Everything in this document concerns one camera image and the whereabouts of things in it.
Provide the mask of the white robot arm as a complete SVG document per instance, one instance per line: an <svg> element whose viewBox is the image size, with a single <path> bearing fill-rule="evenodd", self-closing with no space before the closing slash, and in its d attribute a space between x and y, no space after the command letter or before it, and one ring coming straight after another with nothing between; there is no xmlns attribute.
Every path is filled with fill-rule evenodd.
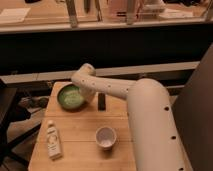
<svg viewBox="0 0 213 171"><path fill-rule="evenodd" d="M160 82L97 77L88 63L71 80L86 99L100 92L126 101L137 171L194 171L177 130L169 92Z"/></svg>

